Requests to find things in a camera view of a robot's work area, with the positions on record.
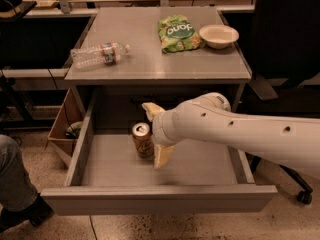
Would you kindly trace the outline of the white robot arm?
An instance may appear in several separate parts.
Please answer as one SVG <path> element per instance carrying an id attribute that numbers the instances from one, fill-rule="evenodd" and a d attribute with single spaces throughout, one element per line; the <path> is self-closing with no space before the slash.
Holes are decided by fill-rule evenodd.
<path id="1" fill-rule="evenodd" d="M 167 164 L 177 143 L 224 144 L 316 179 L 320 178 L 320 120 L 233 113 L 228 100 L 212 92 L 165 110 L 142 105 L 152 123 L 155 168 Z"/>

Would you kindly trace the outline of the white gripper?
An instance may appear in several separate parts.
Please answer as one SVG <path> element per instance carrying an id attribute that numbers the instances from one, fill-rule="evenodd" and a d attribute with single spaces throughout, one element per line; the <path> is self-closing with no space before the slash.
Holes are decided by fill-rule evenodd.
<path id="1" fill-rule="evenodd" d="M 175 145 L 179 140 L 173 125 L 173 111 L 164 111 L 162 107 L 153 102 L 143 103 L 142 108 L 145 110 L 148 120 L 153 121 L 152 132 L 156 143 L 154 146 L 154 167 L 159 169 L 167 164 L 174 151 L 172 145 Z"/>

